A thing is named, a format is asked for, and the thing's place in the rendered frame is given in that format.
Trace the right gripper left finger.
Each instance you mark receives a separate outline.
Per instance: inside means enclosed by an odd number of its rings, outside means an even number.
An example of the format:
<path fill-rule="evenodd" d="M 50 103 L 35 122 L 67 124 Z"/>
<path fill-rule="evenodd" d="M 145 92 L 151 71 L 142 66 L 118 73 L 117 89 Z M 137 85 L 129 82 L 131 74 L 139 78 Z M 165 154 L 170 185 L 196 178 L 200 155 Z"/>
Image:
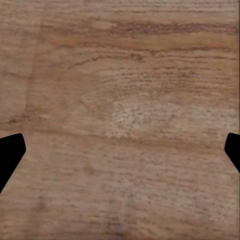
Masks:
<path fill-rule="evenodd" d="M 0 193 L 26 152 L 21 133 L 0 138 Z"/>

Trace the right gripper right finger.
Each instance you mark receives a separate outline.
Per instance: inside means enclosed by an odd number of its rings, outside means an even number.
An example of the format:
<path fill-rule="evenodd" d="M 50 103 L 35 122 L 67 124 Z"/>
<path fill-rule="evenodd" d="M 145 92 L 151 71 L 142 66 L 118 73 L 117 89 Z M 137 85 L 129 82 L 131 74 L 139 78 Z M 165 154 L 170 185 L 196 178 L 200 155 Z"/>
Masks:
<path fill-rule="evenodd" d="M 225 143 L 225 152 L 240 173 L 240 135 L 229 133 Z"/>

